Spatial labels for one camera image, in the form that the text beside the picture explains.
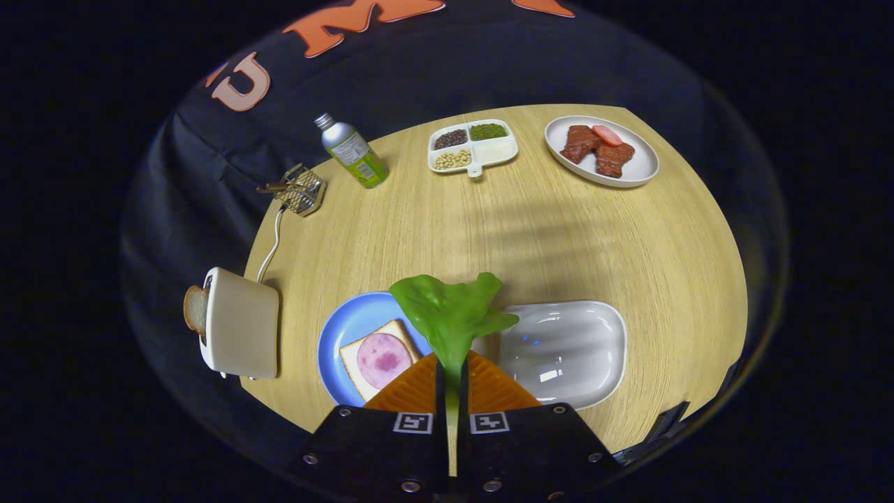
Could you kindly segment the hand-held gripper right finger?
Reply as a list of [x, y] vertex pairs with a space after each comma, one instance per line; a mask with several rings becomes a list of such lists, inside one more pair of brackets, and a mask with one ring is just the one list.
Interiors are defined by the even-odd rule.
[[475, 351], [462, 366], [457, 491], [467, 500], [574, 500], [620, 473], [568, 403], [540, 404]]

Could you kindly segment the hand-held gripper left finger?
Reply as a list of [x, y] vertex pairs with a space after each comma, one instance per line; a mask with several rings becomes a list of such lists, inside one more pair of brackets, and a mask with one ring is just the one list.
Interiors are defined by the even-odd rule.
[[340, 404], [290, 463], [329, 499], [434, 499], [448, 487], [444, 370], [434, 354], [364, 407]]

